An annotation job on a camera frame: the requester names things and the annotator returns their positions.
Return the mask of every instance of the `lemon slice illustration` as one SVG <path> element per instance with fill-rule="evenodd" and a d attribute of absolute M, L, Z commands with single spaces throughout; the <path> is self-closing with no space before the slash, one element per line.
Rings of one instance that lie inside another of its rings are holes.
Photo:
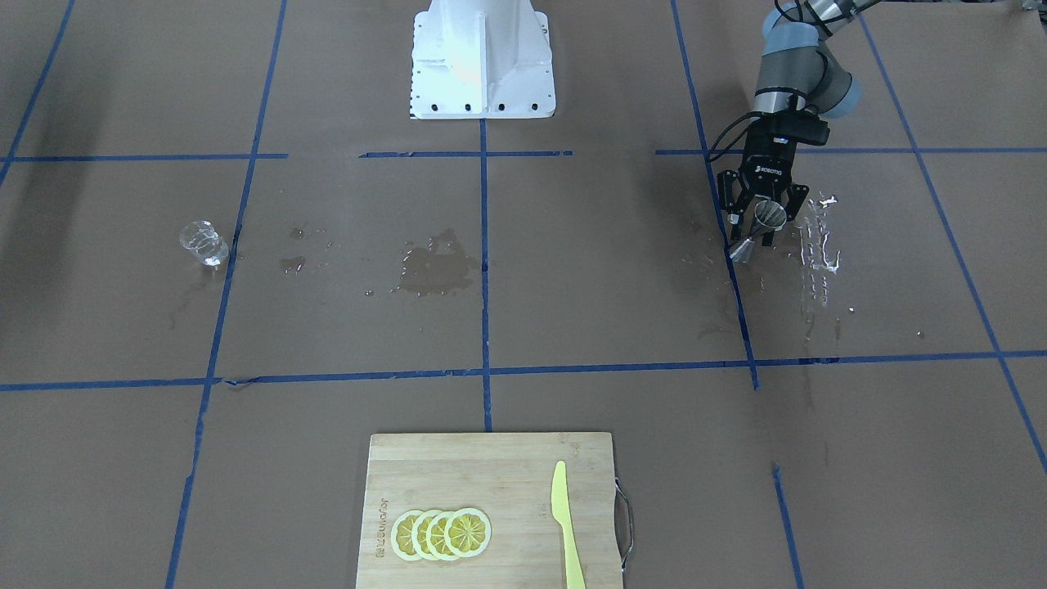
<path fill-rule="evenodd" d="M 432 518 L 436 518 L 440 514 L 443 514 L 442 509 L 429 509 L 428 512 L 422 512 L 419 514 L 418 519 L 415 520 L 415 523 L 410 526 L 410 545 L 415 548 L 415 553 L 426 561 L 439 560 L 425 549 L 422 542 L 425 540 L 425 530 L 428 529 L 429 524 L 432 522 Z"/>
<path fill-rule="evenodd" d="M 440 561 L 456 561 L 461 558 L 451 552 L 451 549 L 447 547 L 444 537 L 444 531 L 447 529 L 447 524 L 453 515 L 454 512 L 443 512 L 436 518 L 432 518 L 429 521 L 429 526 L 425 529 L 425 540 L 421 543 L 426 552 Z"/>
<path fill-rule="evenodd" d="M 410 529 L 415 525 L 415 520 L 422 515 L 418 509 L 404 512 L 393 524 L 393 551 L 401 559 L 414 562 L 421 561 L 422 557 L 415 550 L 415 545 L 410 542 Z"/>
<path fill-rule="evenodd" d="M 444 542 L 455 557 L 475 557 L 491 542 L 491 520 L 475 507 L 459 509 L 444 529 Z"/>

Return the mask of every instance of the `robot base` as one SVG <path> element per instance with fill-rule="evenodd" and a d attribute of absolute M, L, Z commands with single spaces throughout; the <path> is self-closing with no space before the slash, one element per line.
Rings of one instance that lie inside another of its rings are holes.
<path fill-rule="evenodd" d="M 549 19 L 530 0 L 432 0 L 415 17 L 410 116 L 543 118 L 556 111 Z"/>

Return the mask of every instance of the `cutting board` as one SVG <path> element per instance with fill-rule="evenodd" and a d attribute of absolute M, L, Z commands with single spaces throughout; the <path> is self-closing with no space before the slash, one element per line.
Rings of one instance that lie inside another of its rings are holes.
<path fill-rule="evenodd" d="M 608 433 L 372 436 L 357 589 L 565 589 L 562 534 L 550 500 L 558 460 L 566 463 L 585 587 L 622 589 Z M 484 552 L 455 562 L 406 562 L 394 553 L 392 527 L 401 514 L 463 507 L 491 520 Z"/>

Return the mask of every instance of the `knife blade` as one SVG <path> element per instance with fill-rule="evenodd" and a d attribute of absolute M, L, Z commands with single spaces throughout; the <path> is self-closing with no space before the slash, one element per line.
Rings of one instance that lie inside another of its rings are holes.
<path fill-rule="evenodd" d="M 581 561 L 578 560 L 578 547 L 575 545 L 575 529 L 571 522 L 571 501 L 567 498 L 567 466 L 563 460 L 556 463 L 553 470 L 553 518 L 563 530 L 563 560 L 567 589 L 585 589 L 585 579 L 582 576 Z"/>

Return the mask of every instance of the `transparent cup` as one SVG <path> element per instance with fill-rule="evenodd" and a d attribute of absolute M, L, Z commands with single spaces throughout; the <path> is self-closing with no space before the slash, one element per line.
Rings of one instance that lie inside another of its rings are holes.
<path fill-rule="evenodd" d="M 194 221 L 185 225 L 178 242 L 205 266 L 218 266 L 229 256 L 229 246 L 208 221 Z"/>

